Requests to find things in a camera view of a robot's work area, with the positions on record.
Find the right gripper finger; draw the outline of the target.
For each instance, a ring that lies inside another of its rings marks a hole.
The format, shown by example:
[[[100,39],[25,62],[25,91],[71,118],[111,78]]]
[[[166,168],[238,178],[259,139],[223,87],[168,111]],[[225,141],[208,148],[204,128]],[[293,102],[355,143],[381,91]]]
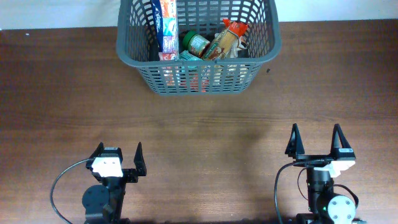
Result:
[[[339,124],[333,128],[330,156],[334,159],[355,159],[355,153]]]
[[[297,123],[294,123],[292,125],[292,131],[285,150],[285,154],[288,156],[298,156],[305,154],[302,138]]]

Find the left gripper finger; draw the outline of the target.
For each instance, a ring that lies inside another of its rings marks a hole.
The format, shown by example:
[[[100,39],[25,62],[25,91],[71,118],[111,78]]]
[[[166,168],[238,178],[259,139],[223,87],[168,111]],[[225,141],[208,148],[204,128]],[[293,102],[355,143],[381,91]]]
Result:
[[[143,152],[142,152],[142,143],[139,142],[137,145],[136,153],[134,156],[134,165],[136,167],[138,176],[146,176],[147,175],[147,167],[144,160]]]
[[[97,148],[95,149],[95,151],[91,154],[91,156],[89,157],[90,159],[96,159],[97,157],[99,157],[101,155],[101,153],[103,152],[104,149],[104,144],[102,142],[100,142],[97,146]]]

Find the mint green packet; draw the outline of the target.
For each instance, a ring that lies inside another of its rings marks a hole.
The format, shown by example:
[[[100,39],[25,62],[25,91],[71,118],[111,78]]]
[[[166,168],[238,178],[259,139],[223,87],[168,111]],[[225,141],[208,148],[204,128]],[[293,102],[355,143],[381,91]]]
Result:
[[[184,50],[183,52],[181,52],[181,53],[179,54],[179,59],[180,59],[181,61],[188,61],[188,62],[192,62],[192,61],[202,61],[201,58],[199,58],[199,57],[197,57],[197,56],[191,54],[191,53],[190,53],[189,51],[187,51],[187,50]],[[191,71],[194,71],[194,70],[198,70],[198,65],[189,65],[187,68],[188,68],[188,70],[191,72]]]

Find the beige snack bag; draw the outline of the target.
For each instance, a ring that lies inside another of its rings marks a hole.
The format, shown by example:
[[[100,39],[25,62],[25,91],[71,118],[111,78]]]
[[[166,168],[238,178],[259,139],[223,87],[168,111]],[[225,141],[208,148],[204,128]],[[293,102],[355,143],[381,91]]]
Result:
[[[211,46],[215,46],[213,53],[210,56],[212,60],[238,58],[238,53],[243,53],[247,49],[246,39],[243,36],[238,36],[235,33],[228,31],[227,29],[215,34],[215,38],[213,39]],[[227,77],[232,77],[234,73],[237,72],[238,79],[241,80],[248,72],[247,67],[238,68],[236,64],[226,66],[216,65],[215,68],[215,83],[219,83],[221,81],[221,73],[223,72],[223,69],[226,71]]]

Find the grey plastic basket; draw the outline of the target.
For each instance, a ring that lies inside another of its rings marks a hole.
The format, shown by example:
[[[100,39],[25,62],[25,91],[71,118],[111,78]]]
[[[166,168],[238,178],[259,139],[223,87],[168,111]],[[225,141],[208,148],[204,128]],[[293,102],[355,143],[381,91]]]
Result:
[[[180,33],[190,30],[214,38],[224,29],[223,19],[248,25],[248,45],[238,58],[208,61],[160,60],[152,1],[122,0],[118,16],[116,51],[141,74],[159,95],[241,93],[264,63],[282,47],[276,4],[257,1],[177,1]]]

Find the orange spaghetti packet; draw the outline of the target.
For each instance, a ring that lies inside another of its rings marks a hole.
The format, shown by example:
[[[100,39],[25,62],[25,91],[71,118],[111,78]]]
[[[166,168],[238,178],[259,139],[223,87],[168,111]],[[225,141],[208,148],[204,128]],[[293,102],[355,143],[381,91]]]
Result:
[[[184,35],[180,60],[206,61],[208,64],[189,66],[188,77],[181,81],[180,86],[202,93],[236,91],[246,80],[247,65],[220,65],[219,62],[238,58],[238,52],[246,48],[243,35],[248,25],[229,19],[223,19],[223,22],[225,28],[216,33],[212,41],[192,30]]]

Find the green lid glass jar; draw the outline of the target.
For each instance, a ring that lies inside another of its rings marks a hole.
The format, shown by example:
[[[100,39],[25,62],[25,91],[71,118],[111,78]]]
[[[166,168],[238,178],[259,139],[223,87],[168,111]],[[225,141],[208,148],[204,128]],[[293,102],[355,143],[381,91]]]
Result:
[[[191,30],[185,34],[182,45],[185,50],[189,51],[194,56],[202,58],[210,45],[210,41]]]

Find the colourful tissue pack box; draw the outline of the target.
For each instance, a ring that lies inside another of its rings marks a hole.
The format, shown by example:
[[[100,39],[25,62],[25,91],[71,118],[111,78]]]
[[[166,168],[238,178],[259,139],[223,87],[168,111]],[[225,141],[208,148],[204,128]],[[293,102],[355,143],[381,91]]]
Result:
[[[176,0],[152,0],[160,61],[178,60],[179,39]]]

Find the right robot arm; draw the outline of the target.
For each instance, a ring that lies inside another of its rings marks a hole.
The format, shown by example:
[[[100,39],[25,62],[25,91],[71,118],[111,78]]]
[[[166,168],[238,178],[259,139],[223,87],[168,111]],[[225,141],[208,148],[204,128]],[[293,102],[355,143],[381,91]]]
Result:
[[[296,215],[297,223],[353,223],[359,198],[334,178],[356,163],[353,148],[346,140],[339,124],[333,128],[329,154],[308,155],[302,144],[297,124],[292,125],[285,154],[296,167],[307,173],[308,213]]]

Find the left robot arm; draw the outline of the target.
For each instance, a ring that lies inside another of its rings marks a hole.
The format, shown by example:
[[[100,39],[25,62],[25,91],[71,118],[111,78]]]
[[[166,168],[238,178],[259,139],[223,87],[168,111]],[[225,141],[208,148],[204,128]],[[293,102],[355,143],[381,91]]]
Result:
[[[147,175],[142,144],[137,145],[133,168],[123,168],[123,154],[119,147],[105,147],[101,142],[86,162],[98,185],[89,187],[82,196],[85,222],[128,224],[129,218],[121,216],[126,185],[135,184]]]

